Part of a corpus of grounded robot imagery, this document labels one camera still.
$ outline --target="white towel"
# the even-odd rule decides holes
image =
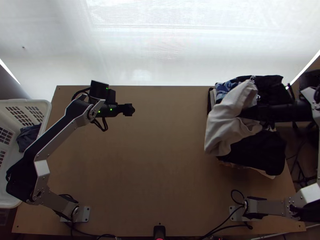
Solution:
[[[258,121],[237,117],[242,109],[256,105],[257,87],[250,80],[239,84],[214,105],[208,114],[204,150],[215,156],[230,153],[230,145],[262,130]]]

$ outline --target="blue patterned cloth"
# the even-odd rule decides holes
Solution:
[[[216,83],[216,91],[217,91],[217,97],[216,97],[216,104],[221,103],[224,96],[230,92],[231,89],[238,86],[241,82],[232,82],[232,80],[224,82],[224,83]]]

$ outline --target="brown tabletop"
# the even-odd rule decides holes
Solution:
[[[83,88],[57,87],[48,127]],[[215,157],[204,153],[208,87],[112,89],[119,104],[133,104],[134,115],[108,118],[107,132],[94,124],[77,129],[48,159],[51,190],[91,206],[89,222],[77,224],[78,229],[152,236],[153,226],[161,223],[168,236],[201,236],[229,215],[232,189],[269,200],[295,193],[287,165],[271,180],[252,169],[219,166]],[[230,228],[221,234],[305,231],[304,223],[279,216],[267,216],[252,226],[253,230]],[[25,203],[18,208],[12,231],[70,234],[51,209]]]

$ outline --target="white backdrop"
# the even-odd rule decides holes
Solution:
[[[288,83],[320,49],[319,12],[317,0],[0,0],[0,58],[34,99],[91,79]]]

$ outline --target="laundry basket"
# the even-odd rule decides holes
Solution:
[[[6,192],[6,171],[23,157],[16,142],[20,128],[41,123],[41,136],[50,111],[51,103],[46,100],[0,100],[0,208],[15,208],[21,203]]]

